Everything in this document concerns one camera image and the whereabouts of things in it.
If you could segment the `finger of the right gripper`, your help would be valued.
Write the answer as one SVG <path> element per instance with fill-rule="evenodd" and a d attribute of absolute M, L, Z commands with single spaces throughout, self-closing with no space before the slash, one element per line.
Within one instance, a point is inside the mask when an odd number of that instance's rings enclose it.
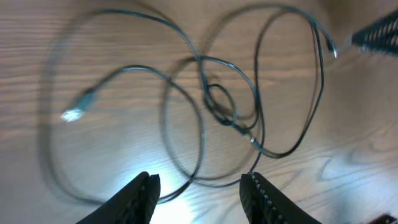
<path fill-rule="evenodd" d="M 350 35 L 345 47 L 397 57 L 397 9 Z"/>

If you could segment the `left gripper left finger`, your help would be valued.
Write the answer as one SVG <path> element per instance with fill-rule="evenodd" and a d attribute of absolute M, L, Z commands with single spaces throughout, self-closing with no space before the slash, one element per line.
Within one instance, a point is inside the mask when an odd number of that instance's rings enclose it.
<path fill-rule="evenodd" d="M 149 224 L 159 197 L 159 175 L 141 172 L 77 224 Z"/>

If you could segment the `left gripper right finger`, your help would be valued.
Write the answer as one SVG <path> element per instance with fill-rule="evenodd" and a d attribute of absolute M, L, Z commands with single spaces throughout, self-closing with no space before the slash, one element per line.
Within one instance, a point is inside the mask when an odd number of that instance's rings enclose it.
<path fill-rule="evenodd" d="M 241 176 L 239 196 L 250 224 L 320 224 L 258 172 Z"/>

